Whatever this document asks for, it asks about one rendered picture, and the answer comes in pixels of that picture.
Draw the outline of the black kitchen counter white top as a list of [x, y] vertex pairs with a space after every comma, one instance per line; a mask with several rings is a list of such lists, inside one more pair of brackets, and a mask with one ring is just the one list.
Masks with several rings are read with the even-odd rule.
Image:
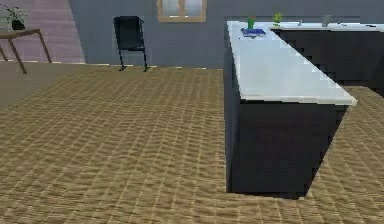
[[357, 103], [346, 86], [384, 96], [384, 25], [258, 22], [255, 38], [246, 26], [224, 28], [226, 189], [303, 196]]

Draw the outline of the blue flat dish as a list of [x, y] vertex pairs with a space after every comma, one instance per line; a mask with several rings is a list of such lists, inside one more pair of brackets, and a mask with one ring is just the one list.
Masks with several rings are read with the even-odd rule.
[[262, 37], [262, 36], [266, 35], [266, 33], [263, 29], [242, 28], [241, 32], [242, 32], [244, 37], [250, 37], [250, 38], [256, 38], [258, 36]]

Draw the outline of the black chair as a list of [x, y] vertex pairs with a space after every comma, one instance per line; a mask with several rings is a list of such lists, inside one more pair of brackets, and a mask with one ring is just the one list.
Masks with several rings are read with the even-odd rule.
[[120, 71], [124, 71], [126, 68], [122, 56], [123, 50], [142, 52], [144, 72], [149, 69], [144, 42], [143, 23], [144, 21], [138, 16], [116, 16], [113, 18], [115, 37], [121, 65]]

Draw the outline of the wooden framed window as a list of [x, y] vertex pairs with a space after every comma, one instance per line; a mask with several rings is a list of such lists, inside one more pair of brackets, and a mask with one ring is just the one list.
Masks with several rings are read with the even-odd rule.
[[208, 0], [157, 0], [157, 17], [163, 23], [206, 21]]

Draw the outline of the brown wooden table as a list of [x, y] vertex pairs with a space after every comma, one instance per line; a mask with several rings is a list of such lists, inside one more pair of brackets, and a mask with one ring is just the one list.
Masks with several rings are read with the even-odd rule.
[[0, 28], [0, 40], [6, 40], [8, 42], [9, 46], [11, 47], [13, 54], [16, 57], [16, 61], [18, 62], [23, 74], [26, 74], [27, 70], [26, 70], [26, 68], [25, 68], [25, 66], [21, 60], [21, 57], [17, 51], [17, 48], [16, 48], [13, 40], [16, 38], [25, 37], [25, 36], [34, 35], [34, 34], [38, 35], [40, 42], [41, 42], [41, 45], [43, 47], [43, 50], [46, 54], [47, 60], [49, 63], [51, 63], [52, 59], [51, 59], [49, 50], [46, 46], [45, 40], [44, 40], [43, 35], [41, 33], [41, 30], [39, 28], [28, 28], [28, 29], [24, 29], [24, 30], [8, 30], [5, 28]]

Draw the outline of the house plant in black pot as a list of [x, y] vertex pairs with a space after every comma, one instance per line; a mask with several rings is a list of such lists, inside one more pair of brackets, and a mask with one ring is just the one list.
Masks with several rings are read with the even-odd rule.
[[0, 4], [0, 8], [7, 13], [6, 20], [11, 24], [13, 30], [25, 30], [27, 14], [24, 10], [21, 10], [18, 6], [9, 7], [5, 4]]

